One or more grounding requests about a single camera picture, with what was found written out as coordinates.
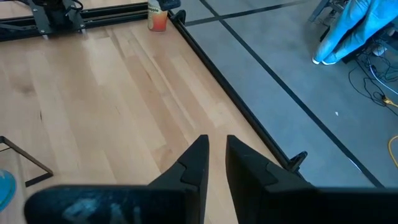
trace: black metal frame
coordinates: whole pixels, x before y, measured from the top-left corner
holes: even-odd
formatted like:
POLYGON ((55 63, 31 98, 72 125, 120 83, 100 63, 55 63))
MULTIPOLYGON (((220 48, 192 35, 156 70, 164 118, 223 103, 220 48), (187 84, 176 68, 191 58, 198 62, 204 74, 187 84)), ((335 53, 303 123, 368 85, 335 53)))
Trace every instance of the black metal frame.
POLYGON ((47 166, 43 165, 43 163, 39 162, 37 159, 35 159, 33 156, 31 156, 29 153, 25 152, 24 150, 22 150, 20 147, 18 147, 17 145, 15 145, 14 143, 12 143, 10 140, 8 140, 8 138, 4 137, 4 136, 0 136, 0 144, 5 144, 6 146, 8 146, 8 148, 1 150, 0 152, 3 152, 5 150, 9 150, 9 149, 13 149, 16 153, 20 154, 21 156, 25 157, 26 159, 28 159, 29 161, 33 162, 35 165, 37 165, 38 167, 40 167, 41 169, 43 169, 44 171, 46 171, 45 174, 40 175, 38 177, 35 177, 31 180, 28 180, 25 182, 25 186, 29 187, 31 185, 37 184, 45 179, 48 179, 50 177, 53 176, 53 172, 50 168, 48 168, 47 166))
MULTIPOLYGON (((80 16, 83 19, 84 24, 78 30, 107 26, 112 24, 119 24, 123 22, 138 21, 138 20, 147 19, 147 3, 145 2, 139 4, 127 4, 122 6, 87 9, 80 11, 80 16)), ((294 159, 290 160, 283 152, 283 150, 277 145, 277 143, 273 140, 270 134, 266 131, 264 126, 259 122, 259 120, 249 109, 249 107, 242 100, 242 98, 234 90, 231 84, 229 84, 227 79, 225 79, 225 77, 218 70, 215 64, 210 60, 207 54, 201 49, 198 43, 188 33, 188 31, 184 26, 185 17, 186 17, 186 12, 184 10, 181 10, 176 14, 174 14, 172 11, 169 11, 169 19, 171 20, 172 24, 180 32, 181 36, 187 41, 188 45, 192 48, 192 50, 196 53, 199 59, 203 62, 203 64, 213 75, 215 80, 224 89, 226 94, 231 98, 232 102, 242 113, 242 115, 246 118, 246 120, 252 126, 252 128, 255 130, 258 136, 262 139, 262 141, 268 147, 270 152, 273 153, 275 158, 278 160, 279 164, 281 164, 283 168, 288 169, 296 173, 298 176, 302 177, 298 172, 299 169, 298 165, 302 161, 300 161, 297 164, 296 160, 294 159)), ((42 35, 42 33, 40 33, 37 29, 37 26, 35 24, 35 19, 33 16, 18 17, 12 19, 0 19, 0 31, 1 28, 4 28, 4 25, 12 26, 11 27, 12 29, 9 30, 10 32, 8 32, 6 35, 0 33, 0 41, 21 39, 21 38, 42 35)))
MULTIPOLYGON (((37 30, 40 34, 45 35, 45 34, 52 34, 55 32, 60 32, 59 29, 56 29, 55 27, 50 26, 50 21, 48 17, 46 16, 45 9, 42 6, 36 6, 32 0, 27 0, 29 3, 30 9, 32 10, 34 20, 36 21, 36 27, 37 30)), ((76 7, 75 3, 72 0, 62 0, 63 5, 65 8, 69 7, 76 7)), ((76 10, 69 10, 68 11, 68 17, 73 21, 71 22, 71 28, 68 27, 69 29, 72 30, 79 30, 81 29, 84 25, 83 19, 81 18, 80 14, 76 10)))

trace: gray concrete floor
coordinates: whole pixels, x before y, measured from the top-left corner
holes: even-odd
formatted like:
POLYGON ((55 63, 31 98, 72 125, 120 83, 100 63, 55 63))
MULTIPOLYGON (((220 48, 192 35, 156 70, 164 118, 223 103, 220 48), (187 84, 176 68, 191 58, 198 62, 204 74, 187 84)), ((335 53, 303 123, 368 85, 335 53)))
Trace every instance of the gray concrete floor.
MULTIPOLYGON (((219 15, 290 2, 206 1, 219 15)), ((309 182, 324 187, 373 187, 244 44, 253 49, 381 184, 398 187, 398 169, 387 151, 388 140, 398 134, 398 116, 353 89, 348 73, 358 66, 356 62, 331 66, 311 62, 312 52, 326 29, 319 22, 307 22, 318 2, 312 0, 225 19, 230 30, 220 21, 187 29, 282 150, 289 157, 301 151, 308 152, 300 172, 309 182), (238 34, 240 42, 231 33, 238 34)), ((184 0, 182 4, 188 21, 213 17, 199 0, 184 0)), ((396 55, 386 55, 397 60, 396 55)), ((381 70, 383 64, 378 58, 372 61, 381 70)), ((365 74, 359 68, 351 73, 354 85, 364 92, 363 77, 365 74)), ((398 90, 397 83, 389 85, 398 90)), ((398 97, 385 88, 383 91, 398 102, 398 97)))

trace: black mount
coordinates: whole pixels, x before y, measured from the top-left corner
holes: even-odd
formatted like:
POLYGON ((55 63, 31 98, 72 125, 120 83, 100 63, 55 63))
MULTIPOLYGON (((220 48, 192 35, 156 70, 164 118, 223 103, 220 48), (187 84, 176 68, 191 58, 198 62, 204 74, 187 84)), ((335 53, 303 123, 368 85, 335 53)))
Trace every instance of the black mount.
POLYGON ((4 136, 0 136, 0 144, 2 144, 2 143, 5 144, 6 146, 8 146, 8 148, 3 149, 2 151, 13 149, 16 153, 20 154, 21 156, 25 157, 26 159, 28 159, 29 161, 33 162, 35 165, 37 165, 38 167, 40 167, 41 169, 46 171, 45 174, 40 175, 38 177, 35 177, 32 180, 26 181, 25 182, 25 186, 26 187, 29 187, 29 186, 34 185, 34 184, 37 184, 40 181, 43 181, 43 180, 48 179, 48 178, 53 176, 53 172, 52 172, 52 170, 50 168, 48 168, 47 166, 43 165, 41 162, 39 162, 33 156, 31 156, 30 154, 28 154, 27 152, 22 150, 20 147, 18 147, 14 143, 12 143, 10 140, 8 140, 4 136))
POLYGON ((181 22, 185 24, 185 19, 187 18, 187 12, 185 10, 179 10, 176 14, 170 16, 170 20, 173 22, 181 22))
POLYGON ((33 0, 27 0, 36 21, 36 29, 42 35, 69 30, 84 29, 85 24, 72 0, 63 0, 56 9, 36 5, 33 0))
POLYGON ((300 169, 301 163, 304 159, 308 156, 306 151, 300 152, 295 157, 291 158, 290 161, 287 163, 287 170, 291 172, 297 172, 300 169))

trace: yellow cable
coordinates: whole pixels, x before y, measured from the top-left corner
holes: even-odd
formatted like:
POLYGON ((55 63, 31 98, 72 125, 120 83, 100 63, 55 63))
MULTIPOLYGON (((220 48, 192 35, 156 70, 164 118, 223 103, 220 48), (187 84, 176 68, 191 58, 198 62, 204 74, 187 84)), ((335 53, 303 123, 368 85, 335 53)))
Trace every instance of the yellow cable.
POLYGON ((384 97, 383 98, 383 102, 384 103, 386 103, 386 104, 388 104, 388 105, 392 105, 392 106, 395 106, 396 108, 398 108, 398 105, 396 105, 392 100, 390 100, 388 97, 384 97))
POLYGON ((396 159, 395 159, 395 157, 394 157, 394 155, 392 153, 392 150, 391 150, 391 143, 393 142, 393 140, 395 140, 397 138, 398 138, 398 135, 394 136, 392 139, 390 139, 390 141, 388 141, 388 152, 390 152, 391 159, 394 161, 394 164, 398 168, 398 162, 396 161, 396 159))

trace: black wire frame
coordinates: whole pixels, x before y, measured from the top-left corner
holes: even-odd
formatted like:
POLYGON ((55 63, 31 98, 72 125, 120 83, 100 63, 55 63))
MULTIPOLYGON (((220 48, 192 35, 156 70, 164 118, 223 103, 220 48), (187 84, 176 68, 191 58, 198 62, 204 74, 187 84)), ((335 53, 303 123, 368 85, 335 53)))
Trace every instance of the black wire frame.
POLYGON ((31 156, 29 153, 25 152, 24 150, 22 150, 20 147, 18 147, 17 145, 15 145, 13 142, 11 142, 10 140, 8 140, 8 138, 4 137, 4 136, 0 136, 0 144, 5 144, 8 148, 3 149, 2 151, 5 150, 14 150, 16 153, 20 154, 21 156, 25 157, 26 159, 28 159, 29 161, 33 162, 35 165, 37 165, 38 167, 40 167, 41 169, 43 169, 44 171, 46 171, 45 174, 40 175, 38 177, 35 177, 31 180, 28 180, 25 182, 25 186, 26 187, 30 187, 34 184, 37 184, 43 180, 46 180, 52 176, 54 176, 52 170, 50 168, 48 168, 47 166, 43 165, 43 163, 39 162, 37 159, 35 159, 33 156, 31 156))

